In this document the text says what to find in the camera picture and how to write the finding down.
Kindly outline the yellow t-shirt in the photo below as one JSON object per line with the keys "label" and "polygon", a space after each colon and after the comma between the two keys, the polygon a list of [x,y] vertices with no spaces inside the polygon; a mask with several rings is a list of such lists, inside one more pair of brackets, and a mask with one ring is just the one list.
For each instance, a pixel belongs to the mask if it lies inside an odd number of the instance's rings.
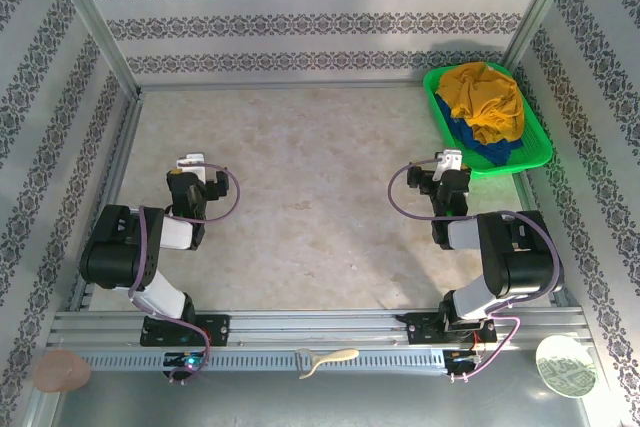
{"label": "yellow t-shirt", "polygon": [[482,145],[518,141],[524,132],[524,101],[516,81],[485,62],[454,67],[441,75],[436,94],[454,120],[466,124]]}

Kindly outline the blue t-shirt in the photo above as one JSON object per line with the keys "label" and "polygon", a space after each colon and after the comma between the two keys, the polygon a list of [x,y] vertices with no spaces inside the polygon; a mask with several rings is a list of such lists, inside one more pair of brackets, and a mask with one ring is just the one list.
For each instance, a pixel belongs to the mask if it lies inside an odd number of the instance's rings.
{"label": "blue t-shirt", "polygon": [[521,139],[512,142],[500,140],[487,145],[480,143],[474,138],[471,127],[463,119],[456,119],[451,116],[451,110],[448,104],[438,94],[435,95],[435,99],[451,135],[456,140],[461,141],[465,148],[481,155],[493,165],[506,165],[511,153],[523,146]]}

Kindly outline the green plastic mesh basket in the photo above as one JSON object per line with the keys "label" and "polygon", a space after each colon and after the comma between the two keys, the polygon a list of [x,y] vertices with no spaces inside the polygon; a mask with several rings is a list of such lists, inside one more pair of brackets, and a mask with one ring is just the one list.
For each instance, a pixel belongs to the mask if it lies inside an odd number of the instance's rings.
{"label": "green plastic mesh basket", "polygon": [[427,96],[427,105],[431,109],[432,118],[444,146],[462,152],[462,162],[471,169],[474,179],[518,174],[525,170],[541,167],[551,159],[552,144],[525,96],[522,96],[525,114],[524,132],[521,136],[522,145],[512,151],[504,166],[496,166],[474,150],[467,149],[458,138],[451,134],[435,99],[440,78],[453,68],[454,65],[432,69],[423,78],[423,88]]}

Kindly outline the cream plastic peeler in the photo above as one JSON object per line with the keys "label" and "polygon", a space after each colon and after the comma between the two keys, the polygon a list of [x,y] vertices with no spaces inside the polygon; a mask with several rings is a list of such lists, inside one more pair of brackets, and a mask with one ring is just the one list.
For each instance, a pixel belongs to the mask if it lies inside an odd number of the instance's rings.
{"label": "cream plastic peeler", "polygon": [[312,377],[322,365],[335,362],[348,362],[360,356],[358,349],[348,348],[329,353],[317,353],[307,348],[297,349],[294,353],[296,368],[299,371],[298,379],[304,380]]}

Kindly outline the round QR code disc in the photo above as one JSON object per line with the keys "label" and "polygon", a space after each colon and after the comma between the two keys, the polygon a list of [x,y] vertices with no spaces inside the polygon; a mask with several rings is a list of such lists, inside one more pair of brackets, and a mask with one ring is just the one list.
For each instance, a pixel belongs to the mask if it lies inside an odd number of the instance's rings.
{"label": "round QR code disc", "polygon": [[545,385],[566,398],[582,398],[596,385],[596,363],[574,338],[552,335],[536,349],[536,367]]}

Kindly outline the translucent pink cup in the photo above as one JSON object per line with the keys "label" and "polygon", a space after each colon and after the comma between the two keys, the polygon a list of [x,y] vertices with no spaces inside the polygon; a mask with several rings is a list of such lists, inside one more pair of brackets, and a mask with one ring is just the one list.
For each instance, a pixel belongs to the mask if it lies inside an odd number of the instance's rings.
{"label": "translucent pink cup", "polygon": [[78,355],[56,350],[46,353],[36,365],[34,386],[44,393],[59,393],[79,389],[87,384],[91,366]]}

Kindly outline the grey metal sheet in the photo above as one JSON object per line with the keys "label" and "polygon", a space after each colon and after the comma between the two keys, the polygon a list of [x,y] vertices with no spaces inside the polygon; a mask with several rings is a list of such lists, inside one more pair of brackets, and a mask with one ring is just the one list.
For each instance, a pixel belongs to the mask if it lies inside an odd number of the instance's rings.
{"label": "grey metal sheet", "polygon": [[62,396],[53,427],[590,427],[580,402],[523,382],[419,375],[98,372]]}

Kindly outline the aluminium frame rail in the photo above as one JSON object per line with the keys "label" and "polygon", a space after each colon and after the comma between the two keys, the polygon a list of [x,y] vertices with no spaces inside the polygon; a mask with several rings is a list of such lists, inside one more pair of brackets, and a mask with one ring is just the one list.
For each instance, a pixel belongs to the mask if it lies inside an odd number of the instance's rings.
{"label": "aluminium frame rail", "polygon": [[[514,185],[519,197],[523,210],[538,210],[539,206],[535,200],[533,190],[530,186],[528,177],[525,172],[512,175]],[[579,307],[580,304],[571,294],[571,292],[563,286],[547,295],[549,303],[554,307]]]}
{"label": "aluminium frame rail", "polygon": [[77,262],[80,262],[81,254],[91,237],[93,228],[100,217],[102,209],[108,204],[115,204],[118,200],[144,104],[144,98],[145,94],[140,91],[136,98],[131,100],[121,115],[120,124],[114,133],[109,156],[105,163],[105,169],[95,198],[94,208],[82,237]]}

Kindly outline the aluminium frame bar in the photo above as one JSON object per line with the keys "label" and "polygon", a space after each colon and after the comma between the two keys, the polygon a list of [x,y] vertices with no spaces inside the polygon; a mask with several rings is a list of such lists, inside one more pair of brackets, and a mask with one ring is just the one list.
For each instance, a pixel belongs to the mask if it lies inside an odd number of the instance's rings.
{"label": "aluminium frame bar", "polygon": [[240,82],[240,83],[187,83],[150,84],[140,87],[142,93],[195,92],[231,90],[298,90],[298,89],[348,89],[348,88],[421,88],[417,80],[366,80],[366,81],[314,81],[314,82]]}

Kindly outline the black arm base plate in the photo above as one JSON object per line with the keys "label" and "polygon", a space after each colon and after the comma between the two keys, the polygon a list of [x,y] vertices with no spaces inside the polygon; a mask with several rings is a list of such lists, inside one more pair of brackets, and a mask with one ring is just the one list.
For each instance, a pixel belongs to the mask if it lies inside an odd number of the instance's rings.
{"label": "black arm base plate", "polygon": [[410,345],[495,343],[494,322],[480,320],[451,324],[443,314],[435,312],[407,313],[396,319],[406,326]]}
{"label": "black arm base plate", "polygon": [[[228,315],[196,316],[195,326],[207,334],[212,347],[225,347],[230,332]],[[193,328],[146,316],[140,334],[143,347],[204,347],[203,336]]]}

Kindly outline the wide grooved aluminium rail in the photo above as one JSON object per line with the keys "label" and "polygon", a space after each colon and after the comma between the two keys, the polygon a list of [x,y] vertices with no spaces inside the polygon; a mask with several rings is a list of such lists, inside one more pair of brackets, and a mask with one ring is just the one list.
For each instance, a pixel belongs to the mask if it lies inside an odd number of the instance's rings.
{"label": "wide grooved aluminium rail", "polygon": [[[397,310],[230,312],[230,350],[409,349],[407,327]],[[521,326],[507,345],[536,347],[552,335],[566,335],[591,347],[594,341],[579,307],[523,307],[511,314]],[[62,312],[53,318],[46,346],[66,350],[133,350],[140,346],[144,315],[133,311]]]}

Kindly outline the aluminium frame post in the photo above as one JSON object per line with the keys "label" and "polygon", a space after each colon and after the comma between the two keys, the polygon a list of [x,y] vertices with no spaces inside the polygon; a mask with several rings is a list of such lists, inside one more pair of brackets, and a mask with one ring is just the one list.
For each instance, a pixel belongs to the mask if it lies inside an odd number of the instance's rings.
{"label": "aluminium frame post", "polygon": [[514,71],[526,52],[531,39],[539,29],[554,0],[532,0],[510,41],[500,64]]}
{"label": "aluminium frame post", "polygon": [[141,88],[95,1],[71,1],[124,91],[130,98],[137,99]]}

